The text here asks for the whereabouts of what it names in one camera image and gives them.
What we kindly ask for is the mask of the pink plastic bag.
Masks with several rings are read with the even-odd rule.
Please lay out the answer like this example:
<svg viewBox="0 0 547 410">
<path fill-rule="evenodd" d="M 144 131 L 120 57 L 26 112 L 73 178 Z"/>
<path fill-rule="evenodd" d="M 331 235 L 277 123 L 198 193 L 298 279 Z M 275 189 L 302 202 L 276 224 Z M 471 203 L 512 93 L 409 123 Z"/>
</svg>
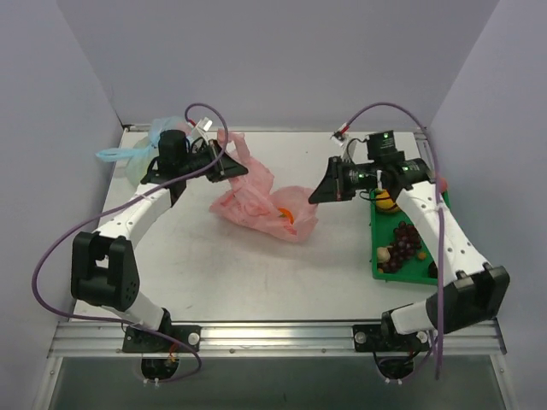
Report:
<svg viewBox="0 0 547 410">
<path fill-rule="evenodd" d="M 317 207 L 308 202 L 312 190 L 298 185 L 274 190 L 274 175 L 251 155 L 243 133 L 219 130 L 217 141 L 233 143 L 229 155 L 249 172 L 229 179 L 230 189 L 212 202 L 209 212 L 290 243 L 306 241 L 318 223 Z M 278 208 L 292 212 L 293 225 L 279 217 Z"/>
</svg>

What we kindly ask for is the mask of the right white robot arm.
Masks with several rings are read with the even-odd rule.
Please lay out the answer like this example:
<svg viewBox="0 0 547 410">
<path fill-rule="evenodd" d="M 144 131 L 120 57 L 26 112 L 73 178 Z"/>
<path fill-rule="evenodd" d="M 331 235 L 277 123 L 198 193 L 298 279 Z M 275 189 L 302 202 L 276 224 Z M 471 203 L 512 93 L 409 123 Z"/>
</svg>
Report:
<svg viewBox="0 0 547 410">
<path fill-rule="evenodd" d="M 344 202 L 359 190 L 386 190 L 414 224 L 438 268 L 436 294 L 382 314 L 381 343 L 399 349 L 418 331 L 435 330 L 443 336 L 494 319 L 509 287 L 506 269 L 492 266 L 471 244 L 428 165 L 421 158 L 406 159 L 392 131 L 369 135 L 366 145 L 366 163 L 329 158 L 309 203 Z"/>
</svg>

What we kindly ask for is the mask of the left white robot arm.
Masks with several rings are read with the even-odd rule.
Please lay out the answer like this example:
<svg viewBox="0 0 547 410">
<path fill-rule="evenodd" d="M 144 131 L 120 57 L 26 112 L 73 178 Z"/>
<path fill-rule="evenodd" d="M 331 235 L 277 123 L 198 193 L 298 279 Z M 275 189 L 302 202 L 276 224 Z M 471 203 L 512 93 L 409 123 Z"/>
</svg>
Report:
<svg viewBox="0 0 547 410">
<path fill-rule="evenodd" d="M 227 152 L 225 133 L 207 140 L 201 131 L 189 137 L 179 130 L 162 132 L 158 153 L 127 206 L 93 232 L 73 240 L 71 294 L 78 301 L 110 311 L 127 325 L 144 328 L 143 342 L 154 351 L 173 341 L 170 314 L 140 289 L 134 253 L 152 225 L 184 193 L 190 179 L 212 183 L 244 176 L 248 169 Z"/>
</svg>

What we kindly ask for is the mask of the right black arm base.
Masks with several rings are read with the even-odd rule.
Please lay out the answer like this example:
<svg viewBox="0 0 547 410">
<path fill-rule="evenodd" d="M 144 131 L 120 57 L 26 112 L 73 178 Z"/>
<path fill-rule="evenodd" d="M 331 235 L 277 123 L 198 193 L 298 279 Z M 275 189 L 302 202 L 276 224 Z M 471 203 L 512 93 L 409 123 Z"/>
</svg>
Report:
<svg viewBox="0 0 547 410">
<path fill-rule="evenodd" d="M 419 338 L 416 333 L 399 335 L 382 329 L 380 322 L 364 322 L 351 328 L 354 350 L 360 353 L 402 353 L 426 352 L 429 347 L 428 336 Z"/>
</svg>

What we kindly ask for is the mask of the purple fake grape bunch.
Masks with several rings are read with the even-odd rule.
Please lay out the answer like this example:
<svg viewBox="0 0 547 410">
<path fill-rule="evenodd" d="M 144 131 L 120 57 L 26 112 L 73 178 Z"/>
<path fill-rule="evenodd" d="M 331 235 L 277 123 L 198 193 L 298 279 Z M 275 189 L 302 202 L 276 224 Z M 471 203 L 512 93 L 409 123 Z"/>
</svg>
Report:
<svg viewBox="0 0 547 410">
<path fill-rule="evenodd" d="M 386 246 L 380 246 L 391 248 L 391 261 L 383 265 L 377 263 L 378 272 L 399 273 L 406 262 L 412 259 L 420 261 L 417 255 L 420 252 L 425 252 L 421 236 L 413 224 L 400 221 L 392 233 L 393 239 Z"/>
</svg>

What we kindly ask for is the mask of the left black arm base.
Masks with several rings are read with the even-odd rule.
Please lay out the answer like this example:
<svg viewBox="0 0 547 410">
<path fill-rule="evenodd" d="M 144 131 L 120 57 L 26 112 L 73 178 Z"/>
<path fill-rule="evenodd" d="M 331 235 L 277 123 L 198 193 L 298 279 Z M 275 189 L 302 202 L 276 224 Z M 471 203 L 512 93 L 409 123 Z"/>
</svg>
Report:
<svg viewBox="0 0 547 410">
<path fill-rule="evenodd" d="M 165 331 L 144 330 L 128 326 L 122 344 L 123 353 L 189 353 L 198 351 L 202 327 L 199 325 L 171 324 Z"/>
</svg>

